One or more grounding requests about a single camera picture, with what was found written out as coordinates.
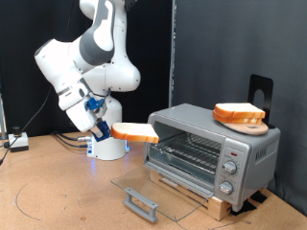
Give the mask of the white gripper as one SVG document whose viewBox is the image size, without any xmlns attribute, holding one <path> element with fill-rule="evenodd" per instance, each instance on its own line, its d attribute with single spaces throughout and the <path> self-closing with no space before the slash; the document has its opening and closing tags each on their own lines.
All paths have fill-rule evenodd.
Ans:
<svg viewBox="0 0 307 230">
<path fill-rule="evenodd" d="M 106 113 L 106 102 L 104 99 L 96 100 L 94 97 L 85 97 L 68 108 L 66 113 L 79 131 L 91 130 L 93 133 L 100 133 L 98 124 Z"/>
</svg>

